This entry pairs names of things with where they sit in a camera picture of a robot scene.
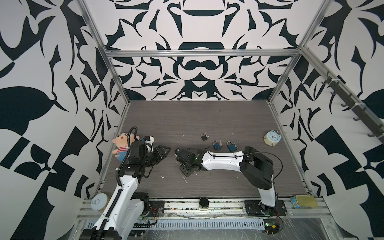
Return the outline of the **black padlock with key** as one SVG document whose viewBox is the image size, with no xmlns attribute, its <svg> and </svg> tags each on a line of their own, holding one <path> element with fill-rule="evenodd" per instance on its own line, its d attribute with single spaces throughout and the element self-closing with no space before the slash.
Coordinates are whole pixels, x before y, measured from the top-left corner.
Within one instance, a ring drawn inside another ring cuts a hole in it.
<svg viewBox="0 0 384 240">
<path fill-rule="evenodd" d="M 203 141 L 206 141 L 209 138 L 209 136 L 207 134 L 205 134 L 205 133 L 202 133 L 201 134 L 201 138 L 202 138 Z"/>
</svg>

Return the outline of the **blue padlock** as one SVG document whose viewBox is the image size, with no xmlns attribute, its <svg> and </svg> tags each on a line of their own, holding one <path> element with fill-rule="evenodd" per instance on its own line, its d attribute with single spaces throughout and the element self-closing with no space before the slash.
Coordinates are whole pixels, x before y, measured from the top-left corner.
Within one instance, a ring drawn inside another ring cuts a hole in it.
<svg viewBox="0 0 384 240">
<path fill-rule="evenodd" d="M 233 152 L 236 152 L 236 151 L 237 151 L 238 146 L 237 146 L 235 143 L 233 143 L 233 142 L 231 142 L 231 141 L 228 141 L 228 142 L 227 142 L 227 148 L 228 148 L 228 150 L 229 150 L 231 153 L 233 153 Z"/>
<path fill-rule="evenodd" d="M 213 141 L 212 142 L 212 145 L 213 145 L 213 148 L 215 149 L 215 150 L 219 150 L 219 149 L 221 149 L 222 148 L 222 146 L 223 146 L 223 144 L 222 144 L 222 142 L 221 141 Z"/>
</svg>

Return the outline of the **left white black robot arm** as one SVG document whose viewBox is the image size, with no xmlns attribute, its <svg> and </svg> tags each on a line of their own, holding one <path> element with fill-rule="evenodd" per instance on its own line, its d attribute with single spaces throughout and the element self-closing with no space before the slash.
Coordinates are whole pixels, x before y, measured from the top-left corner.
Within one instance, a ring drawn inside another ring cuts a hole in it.
<svg viewBox="0 0 384 240">
<path fill-rule="evenodd" d="M 137 192 L 146 178 L 146 168 L 154 167 L 171 152 L 170 147 L 153 146 L 153 141 L 135 141 L 116 170 L 117 186 L 102 215 L 91 229 L 80 234 L 80 240 L 126 240 L 139 216 L 150 207 L 148 194 Z"/>
</svg>

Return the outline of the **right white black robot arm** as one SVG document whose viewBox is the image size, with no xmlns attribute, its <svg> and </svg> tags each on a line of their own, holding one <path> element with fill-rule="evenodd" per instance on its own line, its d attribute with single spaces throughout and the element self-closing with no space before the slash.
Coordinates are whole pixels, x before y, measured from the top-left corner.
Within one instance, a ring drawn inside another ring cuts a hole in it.
<svg viewBox="0 0 384 240">
<path fill-rule="evenodd" d="M 274 186 L 274 163 L 262 152 L 252 147 L 232 153 L 215 153 L 198 150 L 192 153 L 184 149 L 176 149 L 176 161 L 181 164 L 180 170 L 189 177 L 201 171 L 226 170 L 242 173 L 251 185 L 259 190 L 264 211 L 273 211 L 277 205 L 277 193 Z"/>
</svg>

